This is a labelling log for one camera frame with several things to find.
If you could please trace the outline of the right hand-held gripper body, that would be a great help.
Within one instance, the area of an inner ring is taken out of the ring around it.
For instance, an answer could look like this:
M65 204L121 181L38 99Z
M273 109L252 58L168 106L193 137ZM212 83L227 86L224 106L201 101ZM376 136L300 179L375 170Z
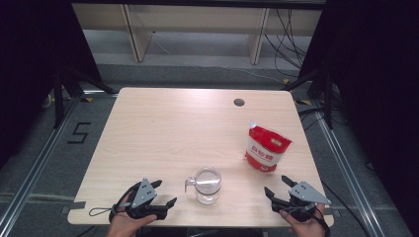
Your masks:
M306 181L297 183L289 189L288 201L278 198L278 203L271 202L273 212L286 211L299 222L309 220L319 203L330 204L331 201Z

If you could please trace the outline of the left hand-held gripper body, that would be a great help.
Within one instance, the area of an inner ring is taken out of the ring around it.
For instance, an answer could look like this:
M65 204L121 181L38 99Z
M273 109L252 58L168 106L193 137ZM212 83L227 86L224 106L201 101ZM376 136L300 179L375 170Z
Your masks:
M138 185L134 186L133 191L128 196L127 215L133 219L149 215L152 209L151 203L156 197L157 192L152 188L151 183L143 178Z

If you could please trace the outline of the red and white sugar bag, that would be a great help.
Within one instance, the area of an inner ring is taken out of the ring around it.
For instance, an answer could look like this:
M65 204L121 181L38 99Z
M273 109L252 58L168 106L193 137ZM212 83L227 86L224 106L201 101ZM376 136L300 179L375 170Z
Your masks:
M248 130L248 144L245 158L254 169L271 173L287 153L292 141L279 133L251 121Z

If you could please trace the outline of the clear glass jar with lid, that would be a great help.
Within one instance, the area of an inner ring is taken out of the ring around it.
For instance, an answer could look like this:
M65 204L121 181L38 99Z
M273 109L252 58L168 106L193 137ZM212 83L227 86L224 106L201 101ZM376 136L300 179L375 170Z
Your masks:
M185 180L184 191L188 187L195 189L196 199L202 204L214 204L221 190L221 174L215 167L203 167L194 177Z

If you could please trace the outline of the person's right hand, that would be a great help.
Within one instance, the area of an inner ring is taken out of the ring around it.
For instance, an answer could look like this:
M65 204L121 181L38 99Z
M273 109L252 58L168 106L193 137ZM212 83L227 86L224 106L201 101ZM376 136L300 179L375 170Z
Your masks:
M284 210L280 210L279 215L291 226L289 228L289 233L294 234L296 237L325 237L326 230L317 221L317 219L323 219L324 209L325 205L319 203L317 205L317 210L314 212L314 218L305 222L297 221Z

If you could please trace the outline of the person's left hand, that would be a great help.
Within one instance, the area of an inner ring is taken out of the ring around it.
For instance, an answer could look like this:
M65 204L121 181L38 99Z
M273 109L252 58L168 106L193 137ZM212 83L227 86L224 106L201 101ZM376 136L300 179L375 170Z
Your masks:
M141 227L156 219L157 216L154 214L140 219L133 219L126 214L123 207L119 207L119 212L113 217L106 237L135 237Z

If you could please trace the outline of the black metal stand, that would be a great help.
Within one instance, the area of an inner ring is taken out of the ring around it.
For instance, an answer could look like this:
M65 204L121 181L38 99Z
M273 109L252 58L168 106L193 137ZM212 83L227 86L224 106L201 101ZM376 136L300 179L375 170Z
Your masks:
M299 75L298 78L287 84L283 90L291 91L302 84L311 81L311 86L307 91L307 95L310 99L318 99L320 95L323 95L323 114L324 120L330 129L332 125L332 100L333 100L333 82L328 70L320 66L305 75Z
M87 82L111 95L119 92L104 84L101 77L91 77L88 74L69 66L59 67L53 75L53 93L55 98L54 128L58 128L64 120L64 105L61 87L64 87L71 98L80 98L84 94L79 84L80 81Z

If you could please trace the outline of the black curtain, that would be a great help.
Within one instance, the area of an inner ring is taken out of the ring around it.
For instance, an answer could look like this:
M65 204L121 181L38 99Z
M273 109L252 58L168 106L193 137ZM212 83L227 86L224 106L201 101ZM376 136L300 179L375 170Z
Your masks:
M325 0L301 74L322 67L410 232L419 236L419 0Z
M0 169L68 70L102 80L72 1L0 0Z

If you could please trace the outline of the aluminium floor rail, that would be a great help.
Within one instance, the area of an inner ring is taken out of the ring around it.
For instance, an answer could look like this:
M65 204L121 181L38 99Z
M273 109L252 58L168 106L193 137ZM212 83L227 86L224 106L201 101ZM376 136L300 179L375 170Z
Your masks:
M352 198L360 212L360 215L365 223L367 232L370 237L385 237L383 229L377 219L377 214L373 209L373 206L369 202L366 193L363 191L358 179L355 176L353 169L350 166L349 161L334 133L326 122L326 115L322 114L321 105L317 100L312 101L312 105L315 109L319 109L316 112L316 117L319 119L319 125L322 132L332 150L334 158L338 164L341 174L347 184L347 187L352 195Z
M0 217L0 237L8 237L10 231L18 219L19 215L24 208L30 193L32 192L35 184L38 182L42 171L44 170L52 152L54 151L58 140L67 126L69 117L74 109L77 107L79 99L70 99L65 110L61 122L52 130L45 145L43 146L40 154L35 160L29 173L25 177L19 189L12 195L12 198Z

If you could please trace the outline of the pale wooden desk frame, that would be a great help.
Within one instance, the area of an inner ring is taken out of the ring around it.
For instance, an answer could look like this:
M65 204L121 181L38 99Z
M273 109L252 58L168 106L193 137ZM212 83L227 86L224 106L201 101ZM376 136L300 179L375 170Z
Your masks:
M319 10L113 3L74 3L72 8L84 30L127 32L136 62L143 60L155 32L183 32L245 35L255 65L265 35L311 37L321 15ZM287 30L274 25L279 19L291 21Z

